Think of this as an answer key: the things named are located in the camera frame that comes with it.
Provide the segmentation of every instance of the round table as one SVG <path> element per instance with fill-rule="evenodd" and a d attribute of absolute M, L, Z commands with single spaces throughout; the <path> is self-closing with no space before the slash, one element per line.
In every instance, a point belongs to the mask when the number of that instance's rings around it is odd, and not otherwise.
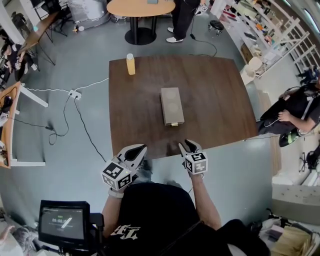
<path fill-rule="evenodd" d="M 130 17 L 130 30 L 125 34 L 125 40 L 132 45 L 147 45 L 156 38 L 157 16 L 170 13 L 175 7 L 172 0 L 158 0 L 157 4 L 148 0 L 112 0 L 106 6 L 109 13 Z M 152 17 L 151 29 L 138 27 L 139 17 Z"/>

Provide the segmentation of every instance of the yellow bottle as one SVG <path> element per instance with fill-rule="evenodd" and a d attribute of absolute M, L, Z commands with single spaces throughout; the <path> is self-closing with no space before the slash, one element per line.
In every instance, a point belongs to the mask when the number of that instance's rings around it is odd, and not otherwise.
<path fill-rule="evenodd" d="M 135 58 L 132 53 L 129 53 L 126 56 L 126 66 L 128 67 L 129 75 L 134 75 L 136 73 Z"/>

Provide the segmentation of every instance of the display screen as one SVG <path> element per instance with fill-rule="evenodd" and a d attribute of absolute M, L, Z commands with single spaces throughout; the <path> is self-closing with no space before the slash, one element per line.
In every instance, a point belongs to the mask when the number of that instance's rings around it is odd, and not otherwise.
<path fill-rule="evenodd" d="M 40 232 L 51 236 L 83 240 L 83 210 L 43 207 Z"/>

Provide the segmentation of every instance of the stool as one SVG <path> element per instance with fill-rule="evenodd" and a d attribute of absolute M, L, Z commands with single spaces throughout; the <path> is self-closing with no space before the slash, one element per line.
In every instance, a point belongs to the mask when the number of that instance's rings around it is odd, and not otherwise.
<path fill-rule="evenodd" d="M 224 30 L 225 27 L 220 21 L 213 19 L 213 20 L 210 21 L 210 24 L 208 25 L 209 31 L 212 28 L 217 30 L 216 35 L 219 36 L 222 33 L 222 31 Z"/>

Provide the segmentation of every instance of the gray floor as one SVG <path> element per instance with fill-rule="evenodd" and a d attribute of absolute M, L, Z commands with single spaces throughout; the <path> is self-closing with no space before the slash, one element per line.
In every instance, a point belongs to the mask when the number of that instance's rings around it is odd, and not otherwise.
<path fill-rule="evenodd" d="M 240 70 L 243 59 L 224 31 L 219 37 L 207 31 L 207 16 L 197 17 L 193 33 L 198 40 L 215 44 L 217 57 L 233 59 Z M 195 42 L 189 36 L 183 43 L 165 42 L 171 34 L 167 27 L 170 19 L 159 19 L 157 39 L 145 45 L 130 45 L 124 40 L 129 23 L 107 23 L 79 34 L 68 29 L 68 38 L 54 34 L 53 44 L 44 37 L 47 52 L 56 66 L 40 59 L 41 72 L 30 71 L 25 78 L 27 87 L 34 89 L 75 89 L 101 81 L 109 76 L 109 61 L 134 56 L 159 54 L 208 54 L 214 48 L 206 43 Z M 260 114 L 257 90 L 247 87 L 253 109 Z M 109 122 L 108 81 L 81 90 L 78 102 L 88 131 L 97 148 L 106 159 L 113 156 Z M 24 95 L 19 101 L 17 119 L 33 124 L 53 124 L 58 133 L 66 131 L 63 107 L 67 93 L 62 91 L 36 92 L 49 103 L 48 108 L 31 101 Z M 5 209 L 31 225 L 38 219 L 40 201 L 87 201 L 92 212 L 100 212 L 108 196 L 108 186 L 101 179 L 103 160 L 95 152 L 84 131 L 74 102 L 66 108 L 69 133 L 58 138 L 54 146 L 48 143 L 50 132 L 43 128 L 14 123 L 13 154 L 19 161 L 46 161 L 45 167 L 13 167 L 0 169 L 0 192 Z M 239 218 L 246 223 L 264 216 L 264 209 L 271 205 L 270 143 L 268 139 L 240 141 L 211 148 L 209 172 L 204 181 L 216 204 L 222 221 Z M 155 182 L 174 179 L 189 191 L 191 182 L 181 166 L 180 156 L 152 161 Z"/>

